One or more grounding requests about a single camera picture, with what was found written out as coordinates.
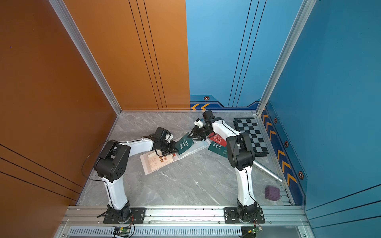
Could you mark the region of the pink photo album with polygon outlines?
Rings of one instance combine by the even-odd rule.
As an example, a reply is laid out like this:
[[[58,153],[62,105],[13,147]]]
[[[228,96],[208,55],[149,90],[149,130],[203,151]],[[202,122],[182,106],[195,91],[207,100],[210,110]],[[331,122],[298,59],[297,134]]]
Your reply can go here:
[[[162,155],[161,151],[154,150],[140,155],[145,175],[206,149],[210,145],[208,141],[196,141],[188,138],[188,136],[189,133],[186,133],[182,138],[175,141],[175,149],[172,151],[172,154],[166,154],[165,156],[160,157],[160,155]]]

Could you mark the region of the cream card red characters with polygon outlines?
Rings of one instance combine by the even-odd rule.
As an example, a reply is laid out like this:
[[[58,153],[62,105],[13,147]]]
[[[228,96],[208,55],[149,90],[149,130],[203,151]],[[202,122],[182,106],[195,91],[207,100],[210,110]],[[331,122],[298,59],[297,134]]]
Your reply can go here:
[[[152,171],[158,170],[174,161],[175,154],[159,157],[156,153],[148,155],[149,167]]]

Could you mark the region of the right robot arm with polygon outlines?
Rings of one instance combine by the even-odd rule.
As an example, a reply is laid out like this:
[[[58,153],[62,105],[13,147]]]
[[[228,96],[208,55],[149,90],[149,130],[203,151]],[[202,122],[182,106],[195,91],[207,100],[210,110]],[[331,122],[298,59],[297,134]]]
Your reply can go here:
[[[235,169],[238,183],[237,213],[239,219],[248,223],[254,219],[259,211],[259,204],[253,193],[252,168],[255,154],[249,135],[241,133],[221,118],[202,121],[197,119],[189,138],[196,140],[207,140],[211,134],[222,137],[227,145],[227,158],[230,165]]]

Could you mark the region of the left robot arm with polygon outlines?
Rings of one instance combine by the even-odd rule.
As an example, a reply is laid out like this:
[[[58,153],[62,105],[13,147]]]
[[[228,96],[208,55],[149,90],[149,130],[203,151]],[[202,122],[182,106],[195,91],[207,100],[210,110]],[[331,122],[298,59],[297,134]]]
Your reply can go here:
[[[135,141],[118,142],[108,140],[97,161],[94,170],[104,183],[108,205],[107,210],[100,215],[105,224],[123,224],[132,221],[130,202],[126,195],[123,176],[131,156],[143,152],[154,151],[159,155],[171,155],[177,152],[175,142],[143,137]]]

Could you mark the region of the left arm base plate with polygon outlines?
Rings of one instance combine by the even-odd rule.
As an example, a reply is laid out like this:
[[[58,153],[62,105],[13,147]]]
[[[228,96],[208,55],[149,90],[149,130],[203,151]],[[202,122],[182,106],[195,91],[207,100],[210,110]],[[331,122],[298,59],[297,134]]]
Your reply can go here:
[[[133,207],[125,210],[127,215],[120,215],[116,211],[112,211],[112,208],[108,209],[104,214],[104,224],[143,224],[146,208]]]

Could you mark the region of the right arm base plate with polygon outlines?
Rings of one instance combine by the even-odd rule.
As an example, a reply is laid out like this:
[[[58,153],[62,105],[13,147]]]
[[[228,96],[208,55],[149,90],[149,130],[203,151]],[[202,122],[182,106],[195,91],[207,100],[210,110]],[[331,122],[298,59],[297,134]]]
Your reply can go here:
[[[225,207],[223,212],[225,224],[264,224],[266,222],[261,208],[257,212],[243,214],[237,207]]]

